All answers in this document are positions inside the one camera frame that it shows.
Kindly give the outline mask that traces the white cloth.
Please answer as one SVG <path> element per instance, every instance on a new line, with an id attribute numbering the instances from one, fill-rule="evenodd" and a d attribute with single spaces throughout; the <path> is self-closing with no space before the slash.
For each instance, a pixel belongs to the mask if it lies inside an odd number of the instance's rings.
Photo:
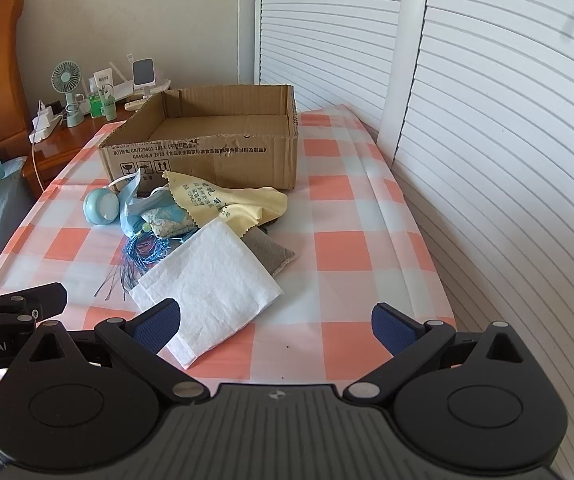
<path id="1" fill-rule="evenodd" d="M 142 311 L 163 299 L 179 304 L 180 328 L 169 348 L 187 370 L 282 293 L 240 237 L 214 219 L 144 274 L 130 296 Z"/>

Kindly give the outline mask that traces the blue tasselled sachet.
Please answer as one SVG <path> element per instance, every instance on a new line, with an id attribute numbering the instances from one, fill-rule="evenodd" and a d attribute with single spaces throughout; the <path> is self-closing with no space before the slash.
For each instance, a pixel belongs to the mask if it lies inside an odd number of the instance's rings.
<path id="1" fill-rule="evenodd" d="M 108 300 L 118 284 L 126 295 L 140 278 L 198 231 L 191 216 L 176 205 L 149 209 L 138 219 L 134 233 L 120 247 L 116 269 L 111 270 L 100 283 L 94 297 L 108 288 Z"/>

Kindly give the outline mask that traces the blue round plush toy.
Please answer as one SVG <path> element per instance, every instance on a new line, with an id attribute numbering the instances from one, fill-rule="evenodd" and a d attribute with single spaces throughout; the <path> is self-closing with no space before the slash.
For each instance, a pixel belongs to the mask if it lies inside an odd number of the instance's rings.
<path id="1" fill-rule="evenodd" d="M 119 198 L 109 188 L 95 188 L 83 200 L 83 214 L 94 226 L 108 226 L 119 217 Z"/>

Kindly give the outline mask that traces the blue face mask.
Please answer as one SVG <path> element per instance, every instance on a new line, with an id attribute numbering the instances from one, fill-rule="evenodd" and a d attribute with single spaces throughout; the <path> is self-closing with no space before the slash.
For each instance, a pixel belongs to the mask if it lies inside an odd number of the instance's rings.
<path id="1" fill-rule="evenodd" d="M 127 237 L 133 237 L 142 231 L 145 223 L 142 218 L 144 212 L 170 206 L 173 202 L 166 185 L 155 188 L 144 197 L 138 197 L 140 181 L 142 181 L 142 171 L 137 170 L 134 174 L 127 174 L 109 183 L 109 188 L 116 188 L 120 183 L 124 183 L 124 187 L 118 193 L 119 221 L 121 230 Z"/>

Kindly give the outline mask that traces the grey fabric pouch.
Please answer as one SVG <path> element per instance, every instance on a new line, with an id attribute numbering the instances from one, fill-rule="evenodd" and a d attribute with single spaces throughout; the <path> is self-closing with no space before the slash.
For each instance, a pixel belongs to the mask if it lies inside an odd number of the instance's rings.
<path id="1" fill-rule="evenodd" d="M 241 241 L 273 278 L 297 258 L 292 250 L 274 242 L 266 232 L 256 226 L 241 237 Z"/>

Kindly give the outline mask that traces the yellow cleaning cloth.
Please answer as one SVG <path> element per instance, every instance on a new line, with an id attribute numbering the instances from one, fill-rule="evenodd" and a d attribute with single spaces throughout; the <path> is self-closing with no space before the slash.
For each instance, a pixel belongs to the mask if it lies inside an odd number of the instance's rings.
<path id="1" fill-rule="evenodd" d="M 221 188 L 189 174 L 165 171 L 174 202 L 202 228 L 214 219 L 225 222 L 239 237 L 285 214 L 287 196 L 275 188 Z"/>

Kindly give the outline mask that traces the checkered orange white tablecloth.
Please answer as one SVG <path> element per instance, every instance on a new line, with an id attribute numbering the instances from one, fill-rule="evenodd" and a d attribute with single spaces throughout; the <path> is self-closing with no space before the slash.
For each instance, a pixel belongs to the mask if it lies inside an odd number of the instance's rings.
<path id="1" fill-rule="evenodd" d="M 371 312 L 387 302 L 418 321 L 452 322 L 438 274 L 397 181 L 345 107 L 298 119 L 297 184 L 270 237 L 296 258 L 278 274 L 281 296 L 191 365 L 222 382 L 332 382 L 343 388 L 388 359 Z M 61 322 L 89 330 L 136 306 L 120 284 L 119 226 L 92 226 L 84 196 L 107 181 L 89 141 L 52 181 L 0 254 L 0 295 L 63 284 Z"/>

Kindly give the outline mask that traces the wooden nightstand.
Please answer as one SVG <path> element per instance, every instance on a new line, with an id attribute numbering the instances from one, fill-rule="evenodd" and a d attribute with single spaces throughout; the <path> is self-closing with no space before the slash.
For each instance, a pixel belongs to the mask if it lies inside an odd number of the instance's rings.
<path id="1" fill-rule="evenodd" d="M 104 116 L 86 116 L 75 128 L 68 128 L 66 122 L 62 122 L 45 141 L 31 146 L 22 167 L 22 177 L 35 198 L 40 198 L 47 185 L 106 124 Z"/>

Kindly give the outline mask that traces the white power strip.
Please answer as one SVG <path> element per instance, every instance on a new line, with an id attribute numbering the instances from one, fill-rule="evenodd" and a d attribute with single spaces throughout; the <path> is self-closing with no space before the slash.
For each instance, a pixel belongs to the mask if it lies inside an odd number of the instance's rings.
<path id="1" fill-rule="evenodd" d="M 51 106 L 47 106 L 43 101 L 38 102 L 36 115 L 32 119 L 33 130 L 29 134 L 30 143 L 34 145 L 46 140 L 62 118 L 62 113 L 55 114 Z"/>

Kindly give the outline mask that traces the green bottle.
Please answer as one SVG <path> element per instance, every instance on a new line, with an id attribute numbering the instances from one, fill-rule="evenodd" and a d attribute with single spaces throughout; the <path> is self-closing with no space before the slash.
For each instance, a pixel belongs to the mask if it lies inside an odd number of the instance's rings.
<path id="1" fill-rule="evenodd" d="M 102 102 L 98 91 L 92 92 L 88 96 L 89 102 L 89 114 L 92 118 L 98 118 L 102 116 Z"/>

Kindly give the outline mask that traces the white remote control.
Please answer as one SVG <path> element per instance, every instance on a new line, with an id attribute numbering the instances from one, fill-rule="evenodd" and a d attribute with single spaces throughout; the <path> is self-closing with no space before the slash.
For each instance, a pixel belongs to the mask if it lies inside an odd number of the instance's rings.
<path id="1" fill-rule="evenodd" d="M 142 106 L 146 104 L 146 102 L 147 102 L 146 99 L 126 102 L 124 104 L 124 110 L 139 110 Z"/>

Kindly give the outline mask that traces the green mini desk fan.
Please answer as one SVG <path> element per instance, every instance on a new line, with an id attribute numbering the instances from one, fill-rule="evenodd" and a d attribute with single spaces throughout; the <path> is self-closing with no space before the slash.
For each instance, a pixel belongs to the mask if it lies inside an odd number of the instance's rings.
<path id="1" fill-rule="evenodd" d="M 84 114 L 81 111 L 81 102 L 84 99 L 78 93 L 78 85 L 81 84 L 81 70 L 73 61 L 60 62 L 52 71 L 50 81 L 52 88 L 58 93 L 64 95 L 66 105 L 64 106 L 64 117 L 66 125 L 69 128 L 75 128 L 84 120 Z"/>

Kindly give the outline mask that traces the brown cardboard box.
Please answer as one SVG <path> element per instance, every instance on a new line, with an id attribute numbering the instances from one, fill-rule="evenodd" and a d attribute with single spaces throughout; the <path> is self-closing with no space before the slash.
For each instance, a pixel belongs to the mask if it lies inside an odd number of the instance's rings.
<path id="1" fill-rule="evenodd" d="M 298 121 L 290 84 L 167 90 L 147 99 L 99 144 L 108 179 L 142 175 L 150 192 L 167 171 L 222 188 L 290 191 L 296 185 Z"/>

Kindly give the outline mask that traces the phone on white stand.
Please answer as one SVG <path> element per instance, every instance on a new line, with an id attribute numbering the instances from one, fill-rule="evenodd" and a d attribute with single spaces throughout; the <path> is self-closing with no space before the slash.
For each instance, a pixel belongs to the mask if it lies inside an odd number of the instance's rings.
<path id="1" fill-rule="evenodd" d="M 129 55 L 127 59 L 130 61 L 130 68 L 132 69 L 133 88 L 142 90 L 144 96 L 149 96 L 157 81 L 153 59 L 134 58 L 133 55 Z"/>

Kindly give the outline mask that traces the white louvered closet doors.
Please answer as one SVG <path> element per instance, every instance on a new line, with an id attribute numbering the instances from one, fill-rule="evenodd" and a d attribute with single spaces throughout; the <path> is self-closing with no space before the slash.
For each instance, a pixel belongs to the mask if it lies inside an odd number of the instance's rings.
<path id="1" fill-rule="evenodd" d="M 255 76 L 377 136 L 456 323 L 510 322 L 574 479 L 574 0 L 257 0 Z"/>

